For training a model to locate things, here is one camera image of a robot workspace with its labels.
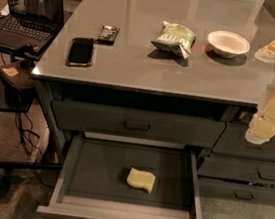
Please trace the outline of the yellow sponge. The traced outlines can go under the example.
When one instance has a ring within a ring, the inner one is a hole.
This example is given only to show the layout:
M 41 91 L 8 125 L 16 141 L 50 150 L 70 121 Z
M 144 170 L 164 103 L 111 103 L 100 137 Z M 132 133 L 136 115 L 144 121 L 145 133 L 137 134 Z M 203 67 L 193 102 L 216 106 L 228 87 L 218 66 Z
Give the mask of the yellow sponge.
M 126 178 L 126 182 L 133 188 L 140 188 L 146 190 L 147 193 L 152 192 L 156 176 L 149 171 L 141 171 L 134 167 L 129 170 L 129 175 Z

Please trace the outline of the grey right top drawer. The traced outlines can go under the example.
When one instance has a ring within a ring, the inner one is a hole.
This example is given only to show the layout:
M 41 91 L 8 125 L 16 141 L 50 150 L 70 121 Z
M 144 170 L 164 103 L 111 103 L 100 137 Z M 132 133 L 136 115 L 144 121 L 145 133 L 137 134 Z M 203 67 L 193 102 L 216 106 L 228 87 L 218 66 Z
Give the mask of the grey right top drawer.
M 219 155 L 275 162 L 275 136 L 267 142 L 258 138 L 251 138 L 250 142 L 247 141 L 247 129 L 244 124 L 226 124 L 226 129 L 214 145 L 213 152 Z

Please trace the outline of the grey right middle drawer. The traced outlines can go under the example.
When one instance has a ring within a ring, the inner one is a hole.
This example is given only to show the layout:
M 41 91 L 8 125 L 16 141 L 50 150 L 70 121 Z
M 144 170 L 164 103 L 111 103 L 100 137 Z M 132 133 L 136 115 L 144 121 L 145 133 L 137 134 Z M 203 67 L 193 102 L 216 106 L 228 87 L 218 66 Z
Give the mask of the grey right middle drawer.
M 206 157 L 198 168 L 202 177 L 275 185 L 275 163 L 228 157 Z

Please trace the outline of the grey right bottom drawer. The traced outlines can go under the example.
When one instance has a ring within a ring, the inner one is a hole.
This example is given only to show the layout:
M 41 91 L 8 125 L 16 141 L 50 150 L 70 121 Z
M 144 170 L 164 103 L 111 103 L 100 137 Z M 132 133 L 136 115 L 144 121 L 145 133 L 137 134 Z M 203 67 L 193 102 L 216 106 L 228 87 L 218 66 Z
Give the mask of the grey right bottom drawer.
M 246 203 L 275 205 L 275 189 L 248 186 L 217 179 L 198 179 L 202 196 L 231 199 Z

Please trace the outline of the open grey middle drawer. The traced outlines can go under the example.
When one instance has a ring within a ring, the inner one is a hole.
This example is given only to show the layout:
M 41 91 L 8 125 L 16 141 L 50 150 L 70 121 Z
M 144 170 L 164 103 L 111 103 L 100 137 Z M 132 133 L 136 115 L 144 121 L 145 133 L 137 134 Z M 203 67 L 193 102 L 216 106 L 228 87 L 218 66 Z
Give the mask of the open grey middle drawer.
M 113 140 L 73 138 L 44 219 L 202 219 L 195 154 Z M 134 167 L 156 176 L 151 193 L 126 182 Z

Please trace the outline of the white paper bowl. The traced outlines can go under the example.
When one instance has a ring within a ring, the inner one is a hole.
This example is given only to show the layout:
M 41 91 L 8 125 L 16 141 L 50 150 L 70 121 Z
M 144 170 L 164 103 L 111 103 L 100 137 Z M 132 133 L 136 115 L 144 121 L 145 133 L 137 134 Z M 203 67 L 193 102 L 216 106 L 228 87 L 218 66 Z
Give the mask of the white paper bowl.
M 208 34 L 207 40 L 212 50 L 220 57 L 234 58 L 249 52 L 250 44 L 234 32 L 214 31 Z

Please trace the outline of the green chip bag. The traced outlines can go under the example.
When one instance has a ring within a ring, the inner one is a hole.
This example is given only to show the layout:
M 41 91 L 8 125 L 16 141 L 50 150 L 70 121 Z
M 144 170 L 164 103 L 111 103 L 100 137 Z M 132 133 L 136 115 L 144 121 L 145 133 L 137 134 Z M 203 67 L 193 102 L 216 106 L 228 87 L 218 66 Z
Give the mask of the green chip bag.
M 164 21 L 160 36 L 151 42 L 158 49 L 187 59 L 191 55 L 195 37 L 195 33 L 186 26 Z

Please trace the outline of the small black remote device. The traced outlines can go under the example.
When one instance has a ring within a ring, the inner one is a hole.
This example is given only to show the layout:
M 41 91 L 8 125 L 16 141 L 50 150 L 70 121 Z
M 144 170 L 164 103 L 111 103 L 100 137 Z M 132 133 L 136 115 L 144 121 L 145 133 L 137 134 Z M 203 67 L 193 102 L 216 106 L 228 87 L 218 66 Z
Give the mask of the small black remote device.
M 113 45 L 119 31 L 120 31 L 119 27 L 103 25 L 100 30 L 99 37 L 97 38 L 97 41 L 99 43 Z

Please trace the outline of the black smartphone brown case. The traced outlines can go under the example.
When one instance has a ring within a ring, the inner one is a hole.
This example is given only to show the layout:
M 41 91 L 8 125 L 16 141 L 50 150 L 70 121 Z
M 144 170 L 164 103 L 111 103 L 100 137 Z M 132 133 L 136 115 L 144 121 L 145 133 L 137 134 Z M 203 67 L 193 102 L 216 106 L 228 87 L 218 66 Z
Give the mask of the black smartphone brown case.
M 93 45 L 93 39 L 81 37 L 72 39 L 66 65 L 71 67 L 90 67 L 92 64 Z

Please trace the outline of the black open laptop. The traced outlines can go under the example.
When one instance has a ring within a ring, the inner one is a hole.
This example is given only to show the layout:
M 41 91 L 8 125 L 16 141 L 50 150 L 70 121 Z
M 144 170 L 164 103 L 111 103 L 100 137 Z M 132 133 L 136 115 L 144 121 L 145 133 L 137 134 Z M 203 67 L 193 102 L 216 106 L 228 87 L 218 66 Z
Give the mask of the black open laptop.
M 63 0 L 8 0 L 0 19 L 0 48 L 40 55 L 64 24 Z

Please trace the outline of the black laptop stand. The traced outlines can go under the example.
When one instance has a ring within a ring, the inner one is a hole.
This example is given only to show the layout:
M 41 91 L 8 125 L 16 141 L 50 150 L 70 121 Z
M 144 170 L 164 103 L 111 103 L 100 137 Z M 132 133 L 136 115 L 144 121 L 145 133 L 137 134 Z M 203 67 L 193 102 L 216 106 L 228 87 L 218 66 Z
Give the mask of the black laptop stand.
M 26 129 L 22 126 L 22 114 L 26 114 L 37 95 L 30 72 L 34 67 L 32 59 L 15 60 L 0 66 L 0 112 L 15 112 L 15 125 L 19 130 L 20 142 L 25 145 Z

